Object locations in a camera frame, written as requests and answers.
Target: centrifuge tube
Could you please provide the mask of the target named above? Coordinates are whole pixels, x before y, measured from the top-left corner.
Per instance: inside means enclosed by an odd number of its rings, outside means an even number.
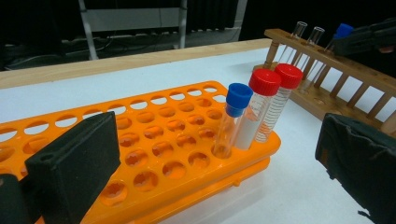
[[[323,36],[323,33],[324,33],[324,29],[322,29],[318,26],[315,26],[311,32],[311,35],[306,40],[306,45],[308,47],[314,47],[319,42],[320,38]],[[301,69],[304,69],[305,64],[308,60],[308,57],[305,55],[304,60],[301,61],[302,58],[303,58],[303,54],[299,53],[297,55],[297,58],[295,58],[293,60],[293,62],[291,62],[291,63],[294,64],[295,66],[298,66]]]
[[[238,120],[248,106],[252,94],[253,90],[245,84],[233,83],[229,86],[226,96],[225,113],[223,113],[215,146],[212,150],[214,156],[221,159],[231,156],[231,148],[236,135]]]
[[[248,103],[242,118],[239,120],[234,146],[239,149],[249,149],[271,98],[276,94],[280,86],[280,76],[265,68],[256,69],[248,83],[253,89],[253,96]]]
[[[273,97],[268,111],[261,120],[260,128],[256,132],[257,142],[266,142],[274,129],[286,102],[289,100],[291,91],[296,89],[303,78],[303,72],[294,65],[279,63],[275,67],[275,72],[280,75],[280,87]]]
[[[323,50],[323,53],[326,53],[326,54],[332,53],[332,50],[334,48],[334,44],[333,44],[334,39],[346,37],[346,36],[350,35],[350,33],[352,33],[352,31],[353,31],[352,26],[345,24],[345,23],[341,23],[338,26],[334,36],[332,37],[332,40],[329,42],[329,44]],[[313,74],[315,74],[314,77],[312,78],[312,80],[310,82],[305,82],[304,86],[302,86],[299,89],[299,92],[303,93],[303,94],[307,94],[307,91],[312,87],[312,85],[314,85],[315,82],[317,82],[318,78],[320,76],[325,75],[325,74],[323,74],[326,71],[325,68],[326,68],[326,64],[319,63],[318,61],[315,61],[314,65],[312,66],[312,69],[309,71],[308,75],[306,76],[306,79],[308,79],[309,77],[312,77]]]
[[[303,21],[297,21],[296,26],[294,27],[293,33],[291,33],[290,38],[298,40],[301,38],[303,35],[305,28],[307,24]],[[287,63],[291,57],[291,55],[294,53],[295,49],[285,46],[283,48],[282,53],[280,54],[280,58],[278,60],[279,63]]]

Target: blue cap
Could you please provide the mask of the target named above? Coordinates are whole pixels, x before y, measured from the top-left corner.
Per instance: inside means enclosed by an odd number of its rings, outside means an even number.
[[[353,27],[345,24],[345,23],[341,23],[338,28],[337,31],[335,32],[335,35],[333,36],[333,38],[342,38],[342,37],[346,37],[348,35],[350,35],[350,33],[352,33],[353,31]]]
[[[228,88],[226,97],[226,112],[229,116],[237,118],[242,115],[248,106],[253,90],[245,84],[233,83]]]

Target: wooden test tube rack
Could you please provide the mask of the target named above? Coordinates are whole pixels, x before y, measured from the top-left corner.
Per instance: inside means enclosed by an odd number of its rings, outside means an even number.
[[[328,112],[342,114],[361,120],[384,133],[393,136],[396,135],[396,110],[384,122],[375,117],[392,97],[396,97],[396,78],[380,73],[365,65],[349,60],[348,58],[324,53],[324,48],[321,46],[308,47],[306,45],[306,40],[302,38],[300,40],[291,39],[290,33],[280,29],[265,30],[264,35],[272,38],[272,43],[268,50],[265,63],[256,65],[254,69],[260,67],[274,69],[277,65],[277,62],[274,62],[274,58],[280,44],[296,49],[295,57],[300,53],[309,57],[303,71],[304,78],[300,86],[305,86],[308,84],[307,82],[311,82],[306,76],[315,60],[326,65],[315,83],[311,83],[311,85],[313,85],[312,88],[309,89],[309,92],[302,93],[298,89],[294,90],[290,96],[292,101],[302,106],[318,119],[323,119],[324,115]],[[327,91],[320,86],[331,68],[342,72],[342,75],[335,83],[333,89]],[[361,81],[361,85],[350,100],[346,102],[338,97],[337,94],[349,77],[354,77]],[[372,109],[366,113],[355,105],[369,87],[376,88],[382,91],[383,94]]]

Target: clear plastic tube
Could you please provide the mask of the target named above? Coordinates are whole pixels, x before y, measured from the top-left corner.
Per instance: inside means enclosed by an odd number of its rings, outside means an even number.
[[[279,89],[280,81],[280,76],[269,69],[256,69],[253,72],[249,87],[254,93],[238,124],[235,147],[244,150],[250,148],[261,120],[271,103],[271,98]]]
[[[253,90],[244,84],[233,83],[229,86],[226,96],[226,106],[220,122],[212,153],[220,159],[231,156],[231,148],[238,129],[238,120],[241,118]]]
[[[293,33],[290,34],[290,38],[298,40],[301,38],[301,36],[303,35],[305,28],[308,24],[306,24],[306,22],[303,21],[297,21],[297,24],[294,27]],[[280,58],[278,60],[279,63],[286,63],[289,61],[289,59],[291,58],[291,55],[294,53],[295,49],[289,47],[289,46],[285,46],[285,48],[283,48],[282,53],[280,54]]]
[[[308,39],[306,40],[306,45],[308,47],[314,47],[320,40],[320,38],[323,36],[324,34],[324,29],[320,28],[318,26],[315,26],[314,29],[311,32],[311,35],[308,37]],[[293,65],[298,66],[301,69],[304,69],[306,62],[308,61],[308,57],[305,56],[303,57],[303,54],[300,53],[297,56],[297,59],[295,60],[295,62],[293,63]]]
[[[334,48],[333,40],[335,38],[348,36],[348,35],[350,35],[350,33],[352,31],[353,31],[353,27],[352,26],[347,25],[345,23],[341,23],[338,26],[338,28],[337,28],[332,40],[329,42],[329,44],[323,50],[323,53],[324,54],[331,54],[332,50]],[[312,66],[311,70],[309,71],[308,75],[306,76],[306,79],[309,79],[310,77],[312,77],[312,80],[310,82],[305,82],[304,86],[302,86],[299,89],[299,92],[303,93],[303,94],[308,94],[308,90],[317,82],[318,78],[320,76],[324,76],[325,75],[325,74],[323,74],[324,71],[325,71],[325,68],[326,68],[326,64],[321,63],[319,61],[315,61],[314,65]]]
[[[255,134],[255,140],[261,143],[268,140],[286,102],[289,100],[292,90],[298,87],[303,78],[303,72],[299,68],[287,63],[278,64],[275,72],[280,75],[281,83],[271,104],[268,106],[267,113],[261,120],[260,128]]]

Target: red screw cap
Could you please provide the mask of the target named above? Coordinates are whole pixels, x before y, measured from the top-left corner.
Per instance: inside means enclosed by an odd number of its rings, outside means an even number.
[[[273,96],[277,93],[280,82],[279,74],[266,68],[259,68],[254,70],[248,85],[260,95]]]
[[[280,86],[286,89],[295,89],[303,78],[303,72],[296,66],[288,63],[280,63],[275,67],[275,72],[280,75]]]

